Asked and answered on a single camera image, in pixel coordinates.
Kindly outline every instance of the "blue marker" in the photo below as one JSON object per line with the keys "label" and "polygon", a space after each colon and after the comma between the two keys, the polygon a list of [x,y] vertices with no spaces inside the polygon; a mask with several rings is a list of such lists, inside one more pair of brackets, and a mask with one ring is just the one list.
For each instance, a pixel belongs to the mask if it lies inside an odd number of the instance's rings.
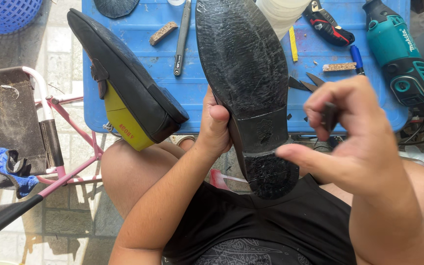
{"label": "blue marker", "polygon": [[364,69],[362,68],[361,54],[359,53],[359,49],[356,47],[356,45],[351,45],[350,52],[351,52],[351,57],[353,57],[353,61],[356,62],[357,74],[366,75],[364,73]]}

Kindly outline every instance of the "person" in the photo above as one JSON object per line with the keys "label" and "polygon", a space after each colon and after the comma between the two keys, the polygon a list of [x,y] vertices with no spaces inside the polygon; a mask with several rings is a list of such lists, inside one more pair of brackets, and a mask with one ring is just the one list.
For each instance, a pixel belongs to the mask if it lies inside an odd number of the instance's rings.
{"label": "person", "polygon": [[349,138],[330,155],[279,147],[276,155],[304,177],[276,200],[204,182],[232,144],[229,113],[210,88],[189,149],[167,142],[141,152],[124,141],[109,147],[103,182],[124,218],[109,264],[160,264],[163,255],[171,264],[197,265],[424,265],[424,167],[399,158],[366,77],[327,82],[304,104],[323,141],[326,101],[342,111]]}

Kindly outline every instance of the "forearm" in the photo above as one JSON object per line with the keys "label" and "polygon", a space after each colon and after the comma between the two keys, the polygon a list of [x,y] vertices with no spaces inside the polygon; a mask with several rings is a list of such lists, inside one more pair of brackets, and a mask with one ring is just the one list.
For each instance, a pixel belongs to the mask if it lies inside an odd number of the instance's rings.
{"label": "forearm", "polygon": [[135,204],[117,237],[126,249],[161,249],[176,230],[187,206],[215,162],[206,150],[191,150]]}
{"label": "forearm", "polygon": [[405,172],[390,176],[380,192],[354,195],[350,238],[372,265],[424,264],[424,222]]}

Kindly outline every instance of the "hand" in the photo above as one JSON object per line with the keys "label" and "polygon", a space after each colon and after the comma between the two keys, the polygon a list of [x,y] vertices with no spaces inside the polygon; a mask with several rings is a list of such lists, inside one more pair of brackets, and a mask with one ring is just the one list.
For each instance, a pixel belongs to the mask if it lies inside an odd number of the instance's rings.
{"label": "hand", "polygon": [[228,110],[217,105],[212,89],[208,86],[203,100],[201,129],[196,147],[203,148],[216,158],[230,150],[232,141],[227,128],[229,118]]}
{"label": "hand", "polygon": [[386,185],[388,182],[407,178],[392,128],[367,77],[358,75],[327,82],[304,104],[309,124],[322,141],[329,137],[320,123],[320,112],[326,101],[341,110],[339,122],[348,131],[349,138],[330,155],[303,145],[288,144],[276,150],[277,156],[355,195],[374,194],[390,187]]}

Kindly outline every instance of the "red and black knife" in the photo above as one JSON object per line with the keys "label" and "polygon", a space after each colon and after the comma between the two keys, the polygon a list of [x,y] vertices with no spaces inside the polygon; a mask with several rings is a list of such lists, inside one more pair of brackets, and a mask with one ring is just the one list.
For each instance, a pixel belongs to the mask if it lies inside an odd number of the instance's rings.
{"label": "red and black knife", "polygon": [[347,46],[354,42],[354,35],[338,26],[332,15],[322,9],[319,0],[312,0],[302,14],[327,42]]}

